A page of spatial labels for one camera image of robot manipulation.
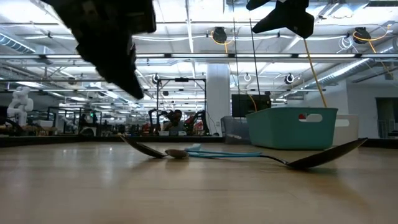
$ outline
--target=white column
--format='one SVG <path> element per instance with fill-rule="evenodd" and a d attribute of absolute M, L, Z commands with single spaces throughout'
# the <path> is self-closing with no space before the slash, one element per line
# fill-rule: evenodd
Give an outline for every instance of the white column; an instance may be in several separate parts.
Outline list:
<path fill-rule="evenodd" d="M 221 135 L 221 118 L 231 115 L 230 78 L 227 64 L 207 66 L 207 125 L 210 133 Z"/>

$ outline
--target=computer monitor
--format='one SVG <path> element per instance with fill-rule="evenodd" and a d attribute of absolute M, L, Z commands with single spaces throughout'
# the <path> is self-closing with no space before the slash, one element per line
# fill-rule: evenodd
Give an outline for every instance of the computer monitor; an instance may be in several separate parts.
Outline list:
<path fill-rule="evenodd" d="M 271 99 L 269 95 L 251 95 L 256 102 L 257 111 L 268 109 L 271 107 Z M 232 117 L 244 118 L 247 114 L 256 112 L 254 103 L 249 95 L 232 94 Z"/>

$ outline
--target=teal plastic bin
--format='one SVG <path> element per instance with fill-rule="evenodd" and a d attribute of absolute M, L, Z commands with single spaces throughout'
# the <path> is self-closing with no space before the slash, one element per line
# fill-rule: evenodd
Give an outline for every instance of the teal plastic bin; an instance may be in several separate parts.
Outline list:
<path fill-rule="evenodd" d="M 328 149 L 333 144 L 337 110 L 270 108 L 248 114 L 250 140 L 255 146 L 273 149 Z"/>

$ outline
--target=table surface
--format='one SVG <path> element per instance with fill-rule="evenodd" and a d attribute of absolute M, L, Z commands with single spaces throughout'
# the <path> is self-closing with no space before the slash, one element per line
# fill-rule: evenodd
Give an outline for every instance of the table surface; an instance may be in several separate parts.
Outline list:
<path fill-rule="evenodd" d="M 314 152 L 264 153 L 294 161 Z M 361 148 L 303 172 L 264 158 L 151 159 L 123 142 L 4 148 L 0 223 L 396 223 L 397 159 Z"/>

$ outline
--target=person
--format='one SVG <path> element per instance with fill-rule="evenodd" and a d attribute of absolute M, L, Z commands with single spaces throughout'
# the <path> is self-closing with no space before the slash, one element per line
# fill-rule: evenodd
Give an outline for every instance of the person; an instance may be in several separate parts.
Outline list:
<path fill-rule="evenodd" d="M 181 121 L 182 112 L 175 110 L 170 122 L 166 124 L 164 131 L 184 131 L 184 122 Z"/>

